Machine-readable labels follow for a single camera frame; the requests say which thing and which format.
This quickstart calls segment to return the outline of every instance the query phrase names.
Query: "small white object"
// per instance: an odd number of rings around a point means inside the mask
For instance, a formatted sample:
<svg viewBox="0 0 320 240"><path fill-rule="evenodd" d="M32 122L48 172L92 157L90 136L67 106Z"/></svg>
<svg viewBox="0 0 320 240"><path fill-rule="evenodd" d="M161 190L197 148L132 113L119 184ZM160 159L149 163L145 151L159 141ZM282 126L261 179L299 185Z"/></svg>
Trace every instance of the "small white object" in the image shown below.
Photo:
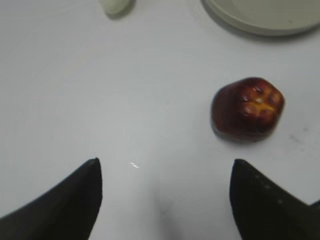
<svg viewBox="0 0 320 240"><path fill-rule="evenodd" d="M108 15L118 15L124 12L133 0L100 0L105 13Z"/></svg>

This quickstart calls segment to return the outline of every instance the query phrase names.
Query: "white surface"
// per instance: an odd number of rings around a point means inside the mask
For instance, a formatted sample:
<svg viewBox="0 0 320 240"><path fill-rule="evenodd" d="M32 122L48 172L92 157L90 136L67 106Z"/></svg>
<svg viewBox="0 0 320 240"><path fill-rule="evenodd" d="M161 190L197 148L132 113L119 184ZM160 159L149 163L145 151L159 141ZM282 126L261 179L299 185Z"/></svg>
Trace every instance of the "white surface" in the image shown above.
<svg viewBox="0 0 320 240"><path fill-rule="evenodd" d="M320 198L319 31L240 37L194 0L139 0L117 21L94 0L2 0L0 17L0 215L93 157L104 199L92 240L240 240L235 158ZM282 91L283 116L266 141L223 142L212 97L247 76Z"/></svg>
<svg viewBox="0 0 320 240"><path fill-rule="evenodd" d="M320 23L318 0L205 0L220 18L246 32L287 36Z"/></svg>

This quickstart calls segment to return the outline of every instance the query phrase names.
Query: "white plate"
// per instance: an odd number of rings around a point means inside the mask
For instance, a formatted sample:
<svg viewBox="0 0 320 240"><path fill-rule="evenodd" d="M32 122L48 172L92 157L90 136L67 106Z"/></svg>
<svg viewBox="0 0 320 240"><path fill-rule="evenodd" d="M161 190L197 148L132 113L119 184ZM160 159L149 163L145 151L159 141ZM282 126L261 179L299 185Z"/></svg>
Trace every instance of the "white plate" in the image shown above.
<svg viewBox="0 0 320 240"><path fill-rule="evenodd" d="M319 0L205 1L228 24L257 35L292 35L320 23Z"/></svg>

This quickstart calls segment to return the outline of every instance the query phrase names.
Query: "table surface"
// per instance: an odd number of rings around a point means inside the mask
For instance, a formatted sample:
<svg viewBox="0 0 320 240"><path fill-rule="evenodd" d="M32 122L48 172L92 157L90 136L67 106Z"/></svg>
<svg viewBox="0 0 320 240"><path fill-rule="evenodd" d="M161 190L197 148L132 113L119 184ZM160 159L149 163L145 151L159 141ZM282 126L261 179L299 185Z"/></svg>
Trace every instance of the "table surface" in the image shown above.
<svg viewBox="0 0 320 240"><path fill-rule="evenodd" d="M98 0L1 0L0 18L0 216L94 157L104 199L92 240L240 240L236 158L320 199L319 30L256 37L198 0L137 0L113 20ZM248 76L285 96L278 127L254 144L218 139L213 95Z"/></svg>

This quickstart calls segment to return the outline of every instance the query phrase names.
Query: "red apple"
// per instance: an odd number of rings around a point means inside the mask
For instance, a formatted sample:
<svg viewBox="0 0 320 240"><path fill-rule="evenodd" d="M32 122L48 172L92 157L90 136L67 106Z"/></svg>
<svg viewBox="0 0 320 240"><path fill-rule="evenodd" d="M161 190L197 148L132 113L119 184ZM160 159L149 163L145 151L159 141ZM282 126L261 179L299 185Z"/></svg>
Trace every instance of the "red apple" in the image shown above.
<svg viewBox="0 0 320 240"><path fill-rule="evenodd" d="M275 129L285 99L270 82L249 77L221 88L212 103L216 133L239 141L257 141Z"/></svg>

